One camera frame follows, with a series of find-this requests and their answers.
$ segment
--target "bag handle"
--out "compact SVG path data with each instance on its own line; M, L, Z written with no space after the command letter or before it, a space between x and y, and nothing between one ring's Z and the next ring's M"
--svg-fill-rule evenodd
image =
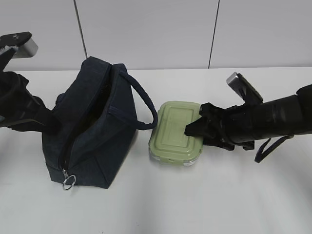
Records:
M150 109L150 111L152 112L153 115L153 122L152 123L144 123L141 121L138 121L137 119L133 118L131 115L129 115L128 113L110 106L109 107L109 113L112 114L113 116L115 116L116 118L118 118L119 120L130 124L132 127L139 129L139 130L147 130L147 129L152 129L154 127L156 127L157 122L158 122L158 115L157 112L155 110L155 107L153 105L152 100L150 99L150 97L147 95L147 93L145 92L145 90L142 88L142 86L129 74L125 73L125 72L120 72L119 73L126 81L128 81L130 83L130 85L135 89L135 91L140 95L140 97L142 98L142 100L144 101L144 103L147 105L148 109Z

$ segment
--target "zipper pull ring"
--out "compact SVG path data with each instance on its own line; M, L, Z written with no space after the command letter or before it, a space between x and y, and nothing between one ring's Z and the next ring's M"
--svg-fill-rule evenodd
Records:
M75 185L75 183L76 183L76 176L75 175L68 176L67 171L64 168L63 168L63 174L64 174L64 177L65 177L65 180L63 182L63 190L67 191L67 190L71 189ZM66 184L66 182L70 178L73 178L73 180L74 180L73 183L72 184Z

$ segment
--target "white tabletop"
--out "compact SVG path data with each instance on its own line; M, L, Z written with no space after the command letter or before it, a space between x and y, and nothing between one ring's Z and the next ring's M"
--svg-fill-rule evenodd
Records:
M241 72L264 101L295 94L312 83L312 68L129 71L159 109L170 100L243 101L226 84ZM77 71L20 72L29 91L52 108ZM135 95L140 120L152 117ZM263 162L254 151L204 146L190 167L149 158L151 131L137 139L109 189L76 186L65 192L50 181L40 133L0 129L1 234L310 234L312 136L288 140ZM256 142L256 149L264 141Z

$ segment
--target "green food container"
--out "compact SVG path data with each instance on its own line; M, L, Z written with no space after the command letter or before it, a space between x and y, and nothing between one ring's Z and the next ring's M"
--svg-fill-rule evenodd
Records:
M150 155L160 162L192 165L203 148L203 138L184 134L186 125L200 118L200 104L168 101L158 111L158 125L149 142Z

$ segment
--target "navy blue bag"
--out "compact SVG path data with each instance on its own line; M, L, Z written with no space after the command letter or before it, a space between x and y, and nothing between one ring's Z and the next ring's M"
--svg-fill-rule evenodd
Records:
M137 120L131 86L151 110L153 122ZM108 188L113 182L136 129L156 127L157 112L124 64L89 57L52 110L62 123L57 135L42 134L42 148L52 181Z

